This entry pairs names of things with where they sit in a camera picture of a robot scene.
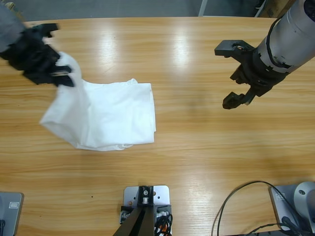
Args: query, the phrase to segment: metal mounting plate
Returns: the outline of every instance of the metal mounting plate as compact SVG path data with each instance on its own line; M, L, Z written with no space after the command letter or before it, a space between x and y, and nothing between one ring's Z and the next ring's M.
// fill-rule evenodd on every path
M127 187L124 190L124 206L137 207L139 186ZM156 206L170 205L169 189L166 185L153 186L155 195L153 202Z

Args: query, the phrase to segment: black cable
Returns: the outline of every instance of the black cable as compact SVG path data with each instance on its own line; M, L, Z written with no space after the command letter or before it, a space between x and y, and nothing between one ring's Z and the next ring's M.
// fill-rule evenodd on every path
M266 224L266 225L259 226L258 228L252 230L251 232L249 232L248 234L246 234L246 235L244 235L244 236L249 236L249 235L255 233L257 230L260 230L260 229L265 228L265 227L271 227L271 226L274 226L274 225L287 226L286 224L282 224L282 223Z
M227 198L224 200L221 208L220 208L220 216L219 216L219 220L218 220L218 227L217 227L217 236L219 236L219 230L220 230L220 223L221 223L221 219L222 219L222 214L223 214L223 210L224 210L224 207L227 203L227 201L232 197L232 195L234 193L236 193L238 190L250 185L250 184L253 184L253 183L265 183L269 186L271 186L276 192L278 192L280 194L280 196L285 200L285 202L290 206L290 208L293 210L293 212L296 214L297 217L300 217L301 219L303 219L300 214L296 211L296 209L290 204L290 202L285 198L285 196L279 191L279 189L277 189L275 186L273 186L272 184L268 183L268 182L265 182L265 181L261 181L261 180L257 180L257 181L252 181L252 182L248 182L248 183L245 183L239 187L237 187L236 189L234 189L228 196Z
M268 53L268 56L269 56L269 59L270 61L272 62L273 65L277 66L277 67L280 67L280 68L285 68L285 69L288 69L290 68L291 66L290 65L287 65L285 63L278 63L274 60L273 56L272 56L272 52L271 52L271 49L270 49L270 35L271 35L271 32L272 30L274 29L276 23L283 17L283 15L281 17L279 17L278 19L276 19L272 25L270 26L270 29L268 31L268 34L267 34L267 39L266 39L266 47L267 47L267 53Z
M164 236L172 236L171 227L173 223L173 215L168 214L167 216L161 216L159 220L156 222L156 229L154 231L155 236L159 236L163 234Z

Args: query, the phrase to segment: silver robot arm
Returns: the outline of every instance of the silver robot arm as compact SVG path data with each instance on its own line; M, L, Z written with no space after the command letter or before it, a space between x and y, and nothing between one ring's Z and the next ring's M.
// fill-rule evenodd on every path
M0 3L0 57L15 69L24 71L23 75L35 84L73 87L68 75L71 68L56 66L60 55L43 42L43 37L52 37L51 31L57 29L56 24L27 28Z
M257 48L242 40L224 40L215 54L239 61L231 79L251 86L245 95L231 92L223 107L249 105L255 96L262 96L315 56L315 0L297 0L271 25Z

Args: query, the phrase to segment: white towel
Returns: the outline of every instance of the white towel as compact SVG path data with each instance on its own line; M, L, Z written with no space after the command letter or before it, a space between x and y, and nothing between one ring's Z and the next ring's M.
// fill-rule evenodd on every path
M84 81L79 64L60 52L75 87L58 86L56 99L40 123L76 148L110 151L154 142L155 109L151 84Z

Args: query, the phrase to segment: wood grain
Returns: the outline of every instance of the wood grain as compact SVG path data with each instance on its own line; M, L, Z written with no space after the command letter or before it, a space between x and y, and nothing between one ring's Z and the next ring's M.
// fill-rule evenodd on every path
M238 185L315 180L314 60L249 106L221 105L248 87L229 79L238 62L216 57L214 48L223 39L257 46L272 21L53 21L61 29L47 41L76 58L86 80L152 83L155 143L124 151L78 150L55 137L38 122L56 88L35 86L0 61L0 190L25 194L18 235L112 235L126 186L166 184L174 235L208 236ZM268 188L257 184L230 199L220 232L247 233L275 221Z

